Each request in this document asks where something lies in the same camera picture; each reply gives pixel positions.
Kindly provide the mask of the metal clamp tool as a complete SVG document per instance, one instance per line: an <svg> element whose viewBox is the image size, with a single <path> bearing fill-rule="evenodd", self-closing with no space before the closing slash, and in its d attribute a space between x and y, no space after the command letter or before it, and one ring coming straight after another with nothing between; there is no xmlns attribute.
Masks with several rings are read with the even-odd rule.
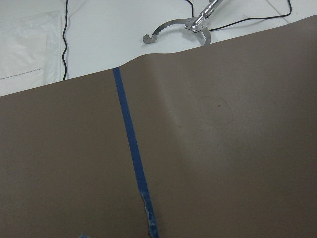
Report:
<svg viewBox="0 0 317 238"><path fill-rule="evenodd" d="M184 25L186 30L189 30L195 34L201 32L205 40L203 46L209 45L211 43L211 34L208 29L208 20L215 9L221 5L221 3L222 0L210 0L209 4L200 12L198 17L175 19L160 25L151 35L146 34L143 36L143 43L154 43L161 31L167 27L172 25Z"/></svg>

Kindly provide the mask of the clear plastic bag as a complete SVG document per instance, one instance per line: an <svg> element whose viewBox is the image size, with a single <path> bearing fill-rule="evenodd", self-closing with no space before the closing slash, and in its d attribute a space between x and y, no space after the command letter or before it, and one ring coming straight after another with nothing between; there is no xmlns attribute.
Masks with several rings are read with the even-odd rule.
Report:
<svg viewBox="0 0 317 238"><path fill-rule="evenodd" d="M63 46L58 11L2 22L1 96L61 81Z"/></svg>

